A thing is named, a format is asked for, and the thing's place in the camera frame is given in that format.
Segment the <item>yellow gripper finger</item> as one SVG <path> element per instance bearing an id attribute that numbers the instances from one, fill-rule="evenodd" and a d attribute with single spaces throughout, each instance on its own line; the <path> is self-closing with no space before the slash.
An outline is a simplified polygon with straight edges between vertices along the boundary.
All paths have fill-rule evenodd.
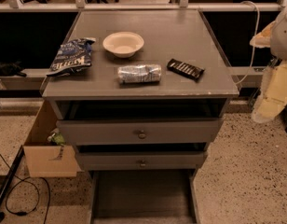
<path id="1" fill-rule="evenodd" d="M 287 106 L 287 61 L 267 67 L 260 87 L 260 95 L 253 106 L 252 120 L 265 123 L 273 120 Z"/>
<path id="2" fill-rule="evenodd" d="M 250 41 L 250 45 L 255 48 L 269 48 L 270 47 L 270 37 L 271 31 L 275 22 L 271 22 L 267 25 L 260 33 L 253 36 Z"/>

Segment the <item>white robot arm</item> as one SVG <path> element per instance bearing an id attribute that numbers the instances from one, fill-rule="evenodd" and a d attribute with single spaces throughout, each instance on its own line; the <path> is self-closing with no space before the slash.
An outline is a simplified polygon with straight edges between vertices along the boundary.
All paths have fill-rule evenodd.
<path id="1" fill-rule="evenodd" d="M 271 54 L 280 59 L 278 66 L 267 67 L 264 71 L 260 95 L 253 107 L 252 120 L 265 123 L 277 117 L 287 106 L 287 6 L 251 39 L 250 45 L 270 48 Z"/>

